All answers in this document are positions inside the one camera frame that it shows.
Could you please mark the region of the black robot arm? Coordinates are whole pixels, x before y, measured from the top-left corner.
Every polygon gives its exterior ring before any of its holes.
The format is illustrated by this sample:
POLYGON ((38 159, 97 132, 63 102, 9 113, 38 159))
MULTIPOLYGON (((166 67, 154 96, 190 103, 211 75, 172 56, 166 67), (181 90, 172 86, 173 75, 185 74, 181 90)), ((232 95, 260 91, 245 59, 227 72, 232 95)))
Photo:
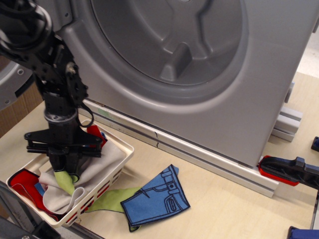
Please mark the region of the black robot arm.
POLYGON ((25 134, 28 152, 45 153, 55 171, 78 175, 86 156, 101 156, 102 139, 79 121, 87 86, 46 10, 32 0, 1 1, 0 53, 32 71, 45 102, 49 128, 25 134))

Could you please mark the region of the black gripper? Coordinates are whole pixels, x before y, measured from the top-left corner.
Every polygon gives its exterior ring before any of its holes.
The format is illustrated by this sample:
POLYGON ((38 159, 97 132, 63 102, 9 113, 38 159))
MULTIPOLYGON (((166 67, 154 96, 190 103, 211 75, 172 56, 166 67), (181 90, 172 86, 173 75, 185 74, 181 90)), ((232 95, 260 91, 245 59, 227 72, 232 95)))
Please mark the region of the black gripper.
POLYGON ((103 139, 84 131, 76 120, 70 124, 50 123, 48 129, 26 133, 24 139, 28 152, 49 155, 54 172, 79 174, 88 156, 101 157, 103 139))

